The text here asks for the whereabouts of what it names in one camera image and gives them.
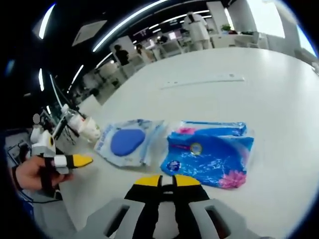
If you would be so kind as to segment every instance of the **wrist strap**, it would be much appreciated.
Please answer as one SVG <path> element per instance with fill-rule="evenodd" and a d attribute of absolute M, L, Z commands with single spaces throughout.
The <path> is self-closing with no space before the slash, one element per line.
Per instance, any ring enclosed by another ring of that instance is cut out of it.
<path fill-rule="evenodd" d="M 16 173 L 15 173 L 15 172 L 16 172 L 16 169 L 18 168 L 18 166 L 19 166 L 19 165 L 16 165 L 15 167 L 12 168 L 12 177 L 13 177 L 14 185 L 15 185 L 15 187 L 17 188 L 17 190 L 22 191 L 23 188 L 21 188 L 21 186 L 20 186 L 20 184 L 19 184 L 19 182 L 18 182 L 18 180 L 17 180 L 17 178 L 16 178 Z"/>

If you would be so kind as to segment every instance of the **blue sponge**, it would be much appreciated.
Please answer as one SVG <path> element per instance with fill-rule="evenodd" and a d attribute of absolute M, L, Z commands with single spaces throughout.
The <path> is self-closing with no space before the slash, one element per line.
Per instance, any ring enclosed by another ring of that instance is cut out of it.
<path fill-rule="evenodd" d="M 120 129 L 111 140 L 111 151 L 116 156 L 126 156 L 145 140 L 145 133 L 140 129 Z"/>

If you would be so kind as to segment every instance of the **white tabletop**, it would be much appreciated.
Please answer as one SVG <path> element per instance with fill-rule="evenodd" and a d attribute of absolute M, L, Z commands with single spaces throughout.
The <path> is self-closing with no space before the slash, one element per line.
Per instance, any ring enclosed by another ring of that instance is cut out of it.
<path fill-rule="evenodd" d="M 219 82 L 161 90 L 165 81 L 205 80 L 234 72 L 244 82 Z M 166 119 L 244 121 L 255 131 L 246 183 L 235 190 L 204 186 L 247 220 L 261 236 L 289 234 L 312 205 L 319 182 L 319 77 L 298 59 L 262 49 L 220 48 L 178 55 L 147 65 L 127 80 L 95 115 L 107 121 Z M 125 196 L 141 172 L 118 169 L 85 143 L 73 152 L 94 163 L 61 184 L 77 229 L 110 201 Z"/>

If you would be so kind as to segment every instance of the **human hand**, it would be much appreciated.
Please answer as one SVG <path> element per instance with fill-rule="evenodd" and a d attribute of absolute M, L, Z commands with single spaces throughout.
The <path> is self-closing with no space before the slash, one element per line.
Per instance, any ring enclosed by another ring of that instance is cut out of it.
<path fill-rule="evenodd" d="M 39 175 L 40 168 L 44 168 L 44 159 L 38 156 L 33 156 L 16 169 L 16 179 L 23 189 L 36 191 L 42 189 L 41 177 Z M 52 186 L 73 179 L 73 174 L 59 174 L 58 172 L 51 173 Z"/>

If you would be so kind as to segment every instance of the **label sticker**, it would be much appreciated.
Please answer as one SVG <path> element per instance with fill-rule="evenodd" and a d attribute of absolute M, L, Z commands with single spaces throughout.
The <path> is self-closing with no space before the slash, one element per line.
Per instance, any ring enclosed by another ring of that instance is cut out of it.
<path fill-rule="evenodd" d="M 166 166 L 170 171 L 178 171 L 180 169 L 180 162 L 179 161 L 171 161 Z"/>
<path fill-rule="evenodd" d="M 190 146 L 190 151 L 195 154 L 195 155 L 200 155 L 202 152 L 203 148 L 199 143 L 193 143 Z"/>

